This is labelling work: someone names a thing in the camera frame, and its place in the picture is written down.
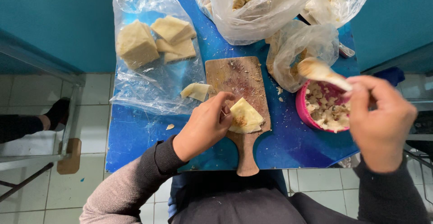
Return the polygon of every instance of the blue tabletop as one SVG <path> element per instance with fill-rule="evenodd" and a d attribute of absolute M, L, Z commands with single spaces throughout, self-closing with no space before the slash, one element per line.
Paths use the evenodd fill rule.
<path fill-rule="evenodd" d="M 257 56 L 262 64 L 272 131 L 263 133 L 254 144 L 254 158 L 260 169 L 328 167 L 358 152 L 348 131 L 329 133 L 313 130 L 303 124 L 295 108 L 296 94 L 284 91 L 277 96 L 278 84 L 265 66 L 269 45 L 264 40 L 248 46 L 232 46 L 221 37 L 214 23 L 198 9 L 195 0 L 179 2 L 191 17 L 197 31 L 203 63 L 211 59 Z M 350 23 L 338 31 L 340 42 L 354 50 Z M 332 69 L 346 77 L 359 74 L 356 56 L 338 58 Z M 143 154 L 157 140 L 165 140 L 170 135 L 179 133 L 188 118 L 189 115 L 152 115 L 137 108 L 113 105 L 106 171 L 116 171 Z M 175 127 L 165 130 L 171 123 Z M 236 169 L 237 165 L 238 152 L 235 144 L 230 139 L 223 138 L 180 170 L 228 170 Z"/>

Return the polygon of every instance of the black pants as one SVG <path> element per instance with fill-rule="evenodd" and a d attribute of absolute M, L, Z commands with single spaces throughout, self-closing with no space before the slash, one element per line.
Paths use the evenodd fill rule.
<path fill-rule="evenodd" d="M 0 144 L 44 130 L 36 116 L 0 115 Z"/>

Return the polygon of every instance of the clear plastic bag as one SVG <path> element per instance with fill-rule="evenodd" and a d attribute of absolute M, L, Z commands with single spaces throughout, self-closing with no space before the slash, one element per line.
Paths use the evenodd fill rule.
<path fill-rule="evenodd" d="M 232 10 L 233 0 L 196 0 L 231 45 L 248 45 L 272 36 L 295 18 L 309 0 L 250 0 Z"/>
<path fill-rule="evenodd" d="M 336 28 L 349 22 L 361 10 L 366 0 L 311 0 L 305 11 L 318 24 L 333 24 Z"/>
<path fill-rule="evenodd" d="M 119 31 L 136 19 L 150 26 L 157 18 L 170 15 L 193 25 L 178 0 L 113 0 L 113 9 L 116 41 Z M 129 69 L 117 55 L 117 93 L 110 101 L 155 115 L 191 114 L 201 102 L 190 97 L 181 99 L 180 92 L 190 83 L 206 83 L 197 37 L 192 42 L 194 57 L 164 64 L 164 55 L 160 53 L 159 59 L 135 70 Z"/>
<path fill-rule="evenodd" d="M 292 20 L 270 39 L 266 66 L 285 90 L 296 92 L 307 81 L 297 73 L 297 63 L 315 57 L 332 66 L 338 59 L 338 31 L 331 25 L 306 25 Z"/>

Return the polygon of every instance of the hand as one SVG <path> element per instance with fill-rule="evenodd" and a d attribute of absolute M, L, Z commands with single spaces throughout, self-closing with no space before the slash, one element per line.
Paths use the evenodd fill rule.
<path fill-rule="evenodd" d="M 233 119 L 225 101 L 234 99 L 232 93 L 220 92 L 194 108 L 190 120 L 173 139 L 173 148 L 182 161 L 191 160 L 225 136 Z"/>
<path fill-rule="evenodd" d="M 403 160 L 403 146 L 417 117 L 416 108 L 386 80 L 371 76 L 347 78 L 350 97 L 350 133 L 370 170 L 395 171 Z M 377 109 L 369 111 L 373 98 Z"/>

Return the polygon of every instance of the pink container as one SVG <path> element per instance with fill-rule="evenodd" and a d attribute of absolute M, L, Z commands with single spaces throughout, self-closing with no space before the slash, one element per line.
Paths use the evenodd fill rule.
<path fill-rule="evenodd" d="M 310 113 L 308 113 L 308 110 L 306 109 L 306 103 L 305 103 L 305 96 L 306 96 L 306 89 L 308 88 L 308 86 L 310 85 L 310 81 L 308 80 L 302 87 L 301 89 L 299 89 L 299 91 L 297 91 L 296 94 L 296 111 L 298 112 L 299 117 L 301 118 L 301 120 L 308 125 L 309 127 L 312 127 L 314 129 L 319 129 L 322 131 L 327 131 L 327 132 L 332 132 L 334 133 L 333 130 L 324 130 L 323 128 L 321 128 L 314 120 L 313 118 L 310 116 Z M 340 105 L 342 103 L 346 103 L 348 100 L 343 98 L 341 95 L 344 94 L 344 91 L 342 91 L 340 88 L 334 86 L 333 84 L 326 84 L 326 87 L 329 90 L 329 93 L 325 93 L 325 90 L 322 90 L 323 95 L 328 95 L 328 96 L 333 96 L 333 97 L 337 97 L 338 100 L 335 101 L 336 105 Z M 342 131 L 346 131 L 348 130 L 349 127 L 345 127 L 343 130 L 339 130 L 338 132 L 342 132 Z"/>

